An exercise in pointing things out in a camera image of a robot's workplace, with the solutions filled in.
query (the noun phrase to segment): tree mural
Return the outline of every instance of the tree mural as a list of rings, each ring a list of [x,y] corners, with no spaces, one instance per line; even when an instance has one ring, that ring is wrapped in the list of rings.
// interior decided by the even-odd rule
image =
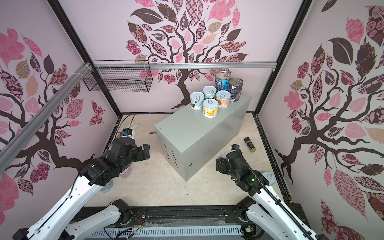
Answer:
[[[18,33],[15,30],[9,28],[7,33],[8,36],[0,33],[0,58],[8,68],[10,61],[24,58],[21,53],[25,46],[18,42]],[[43,58],[40,48],[32,40],[26,37],[23,37],[23,40],[29,47],[31,55],[16,65],[15,72],[18,78],[0,66],[1,79],[5,85],[2,93],[0,93],[0,115],[2,120],[8,119],[7,121],[0,121],[0,134],[10,136],[8,138],[0,137],[0,142],[5,145],[48,102],[48,93],[51,95],[57,92],[54,85],[62,85],[68,78],[65,64],[55,70],[49,54]],[[43,91],[39,91],[38,82],[43,83]],[[81,162],[76,158],[61,156],[58,151],[59,147],[65,146],[64,139],[70,137],[65,129],[80,124],[76,120],[83,108],[84,99],[76,98],[80,93],[80,88],[80,84],[77,84],[36,132],[38,141],[32,139],[31,142],[34,143],[20,151],[14,161],[17,162],[17,159],[22,159],[19,161],[20,163],[7,167],[6,170],[14,167],[19,169],[13,179],[17,181],[17,185],[22,191],[33,195],[33,184],[46,180],[53,164],[56,168],[72,167],[80,172],[84,165],[93,158],[94,154],[88,160]],[[95,111],[95,116],[92,117],[90,124],[100,124],[102,120],[100,115],[103,114],[103,110],[93,101],[89,103],[89,106],[91,105]]]
[[[235,42],[241,31],[235,29],[240,21],[239,10],[235,7],[231,12],[235,0],[154,1],[157,6],[152,0],[135,1],[146,7],[137,9],[131,14],[131,17],[137,16],[145,24],[139,25],[128,21],[129,31],[138,43],[128,40],[126,49],[137,55],[137,63],[147,59],[152,63],[241,62],[248,55],[229,54],[239,52],[246,44],[245,41]],[[207,9],[203,7],[203,1],[206,2]],[[181,11],[184,2],[185,11]],[[156,8],[160,14],[150,8]],[[202,19],[208,9],[210,10],[207,20]],[[210,19],[217,21],[206,27],[206,22]],[[140,54],[144,50],[149,55]],[[157,75],[159,82],[164,80],[168,84],[177,84],[184,96],[183,100],[173,107],[178,108],[190,103],[190,94],[185,84],[188,78],[191,81],[194,79],[200,81],[200,76],[203,75],[209,81],[213,81],[220,70],[210,69],[209,73],[200,69],[152,70],[152,75]],[[147,71],[144,71],[141,76],[145,77],[146,74]]]
[[[299,66],[298,80],[292,83],[292,91],[284,97],[292,110],[288,119],[292,120],[295,139],[288,155],[277,149],[276,152],[283,160],[283,173],[286,169],[293,183],[291,165],[298,151],[308,145],[308,154],[314,155],[315,164],[324,159],[327,186],[333,178],[340,196],[365,218],[366,196],[373,210],[384,220],[383,194],[372,193],[384,192],[382,184],[374,179],[382,174],[384,167],[354,155],[366,152],[384,157],[384,153],[370,146],[372,142],[384,144],[384,129],[377,126],[384,123],[384,107],[376,107],[384,101],[384,68],[381,68],[384,65],[384,7],[366,8],[369,12],[366,27],[358,19],[347,19],[346,34],[350,41],[332,38],[328,40],[333,46],[332,53],[326,54],[321,44],[311,65],[304,62]],[[375,48],[383,52],[379,61]],[[328,229],[334,221],[324,223],[324,229]]]

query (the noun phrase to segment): wallpaper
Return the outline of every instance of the wallpaper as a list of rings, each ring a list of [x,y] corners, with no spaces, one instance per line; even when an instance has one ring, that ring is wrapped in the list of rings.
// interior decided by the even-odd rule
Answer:
[[[275,61],[301,3],[300,0],[96,2],[61,1],[96,64],[123,64],[129,59],[138,63],[143,60],[150,63]],[[91,19],[95,26],[90,27],[83,18]],[[244,80],[243,91],[253,97],[249,110],[254,111],[271,70],[224,70]],[[214,85],[217,71],[152,70],[149,93],[111,94],[123,112],[174,112],[189,103],[190,93]],[[146,74],[143,71],[137,77],[144,79]]]
[[[2,149],[82,60],[45,1],[7,3],[0,19]],[[44,31],[33,30],[36,25]],[[102,93],[89,92],[83,82],[74,87],[0,176],[2,236],[28,228],[60,199],[84,165],[102,153],[116,120]]]
[[[317,233],[382,239],[384,6],[346,2],[313,5],[261,119]]]

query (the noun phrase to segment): can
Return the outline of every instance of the can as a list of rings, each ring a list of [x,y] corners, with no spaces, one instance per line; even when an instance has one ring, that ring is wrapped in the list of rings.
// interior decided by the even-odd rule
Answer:
[[[204,94],[202,92],[192,93],[190,100],[192,109],[201,110],[203,108]]]
[[[244,81],[240,78],[231,78],[229,80],[229,92],[231,93],[231,102],[236,102],[240,98],[241,89]]]
[[[215,98],[216,88],[214,86],[203,87],[204,99]]]
[[[219,108],[226,108],[229,105],[231,94],[228,91],[218,91],[216,93],[216,100]]]
[[[228,71],[219,71],[216,73],[215,88],[220,90],[228,91],[228,81],[231,78],[231,73]]]
[[[218,102],[215,99],[209,98],[204,100],[203,114],[207,118],[213,118],[217,115]]]

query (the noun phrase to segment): pink wall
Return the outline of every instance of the pink wall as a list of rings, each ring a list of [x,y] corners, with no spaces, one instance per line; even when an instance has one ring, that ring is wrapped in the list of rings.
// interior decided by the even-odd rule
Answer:
[[[173,2],[180,3],[180,8],[174,5]],[[183,47],[179,50],[179,53],[187,53],[187,58],[194,54],[194,61],[196,56],[200,53],[198,46],[208,47],[208,49],[217,45],[208,54],[208,58],[214,57],[218,50],[221,51],[220,57],[231,56],[236,53],[248,54],[245,58],[240,60],[244,61],[275,61],[280,52],[280,49],[285,41],[285,38],[289,32],[292,22],[296,16],[298,8],[300,6],[300,0],[294,1],[236,1],[236,0],[196,0],[188,1],[192,2],[187,4],[185,0],[178,1],[152,1],[152,0],[136,0],[136,1],[124,1],[118,0],[113,2],[106,1],[61,1],[61,4],[67,13],[71,23],[75,27],[79,37],[87,48],[93,60],[124,60],[135,59],[137,56],[145,55],[145,58],[149,57],[152,61],[155,57],[150,56],[150,51],[146,46],[138,46],[135,49],[140,49],[140,53],[128,50],[127,41],[136,41],[140,44],[138,39],[135,39],[131,34],[131,28],[136,28],[134,25],[129,27],[127,21],[140,25],[139,32],[145,33],[148,46],[152,48],[150,40],[155,43],[159,43],[164,46],[167,57],[156,53],[156,50],[152,50],[153,53],[168,59],[171,62],[177,62],[177,54],[171,59],[171,49],[173,52],[177,51],[178,45],[182,45],[181,38],[186,42],[187,48],[191,47],[189,51],[185,51]],[[189,9],[195,4],[196,9],[201,9],[201,15],[189,14]],[[176,20],[172,17],[164,16],[163,9],[169,7],[176,15]],[[138,9],[146,9],[154,11],[159,14],[160,22],[147,20],[145,17],[140,18],[140,13],[136,14],[134,11]],[[188,22],[192,21],[190,26],[191,31],[187,29],[178,29],[181,37],[178,37],[175,32],[164,32],[159,30],[164,29],[164,26],[172,26],[176,28],[176,23],[180,24],[180,20],[185,12],[185,16]],[[221,28],[229,23],[229,28],[221,38],[222,43],[220,45],[233,42],[237,43],[238,48],[227,47],[226,51],[223,47],[218,45],[219,37],[221,36]],[[199,40],[193,41],[186,40],[187,34],[196,34],[201,24],[205,24],[205,33]],[[219,27],[213,28],[213,23],[216,23]],[[152,30],[143,27],[143,24],[150,25]],[[240,31],[235,39],[229,39],[225,41],[227,36]],[[169,46],[167,46],[167,40],[156,39],[152,34],[167,34],[172,37],[169,40]],[[202,62],[205,54],[201,56],[198,61]],[[185,56],[182,57],[181,62],[188,61]],[[158,59],[157,62],[167,62],[166,60]],[[194,71],[194,75],[199,76],[199,80],[196,78],[189,78],[189,74],[184,74],[180,79],[175,78],[175,81],[171,80],[168,83],[158,78],[158,73],[155,72],[152,87],[149,93],[137,93],[137,92],[111,92],[115,99],[119,109],[122,112],[173,112],[178,108],[172,109],[174,106],[182,103],[185,105],[189,102],[189,93],[194,91],[201,91],[206,85],[213,85],[210,77],[214,76],[206,69],[200,69],[203,73]],[[270,75],[270,69],[231,69],[233,71],[232,76],[240,77],[244,80],[243,91],[251,95],[252,101],[248,110],[254,111],[260,92],[262,91],[265,81]],[[170,76],[176,77],[176,70],[170,72]]]
[[[260,114],[295,202],[329,239],[384,235],[383,19],[379,0],[315,1]]]
[[[2,149],[83,61],[44,0],[1,7]],[[84,161],[103,152],[116,120],[103,94],[81,81],[0,176],[3,239],[34,224],[60,199]]]

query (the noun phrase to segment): can lid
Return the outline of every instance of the can lid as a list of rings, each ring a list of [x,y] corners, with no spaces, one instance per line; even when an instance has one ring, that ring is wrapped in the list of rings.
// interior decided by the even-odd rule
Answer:
[[[231,93],[225,90],[221,90],[216,93],[216,99],[227,100],[230,97],[231,97]]]
[[[195,100],[195,101],[201,101],[201,100],[204,100],[204,94],[202,92],[194,92],[194,93],[191,93],[191,97],[190,97],[191,100]]]
[[[217,108],[218,102],[215,99],[209,98],[204,100],[203,106],[206,108]]]
[[[229,80],[229,84],[232,86],[240,86],[244,83],[244,81],[241,78],[231,78]]]
[[[215,93],[217,90],[214,86],[205,86],[203,87],[203,93],[206,93],[206,94],[212,94],[212,93]]]
[[[220,71],[216,73],[216,77],[221,80],[230,79],[231,74],[227,71]]]

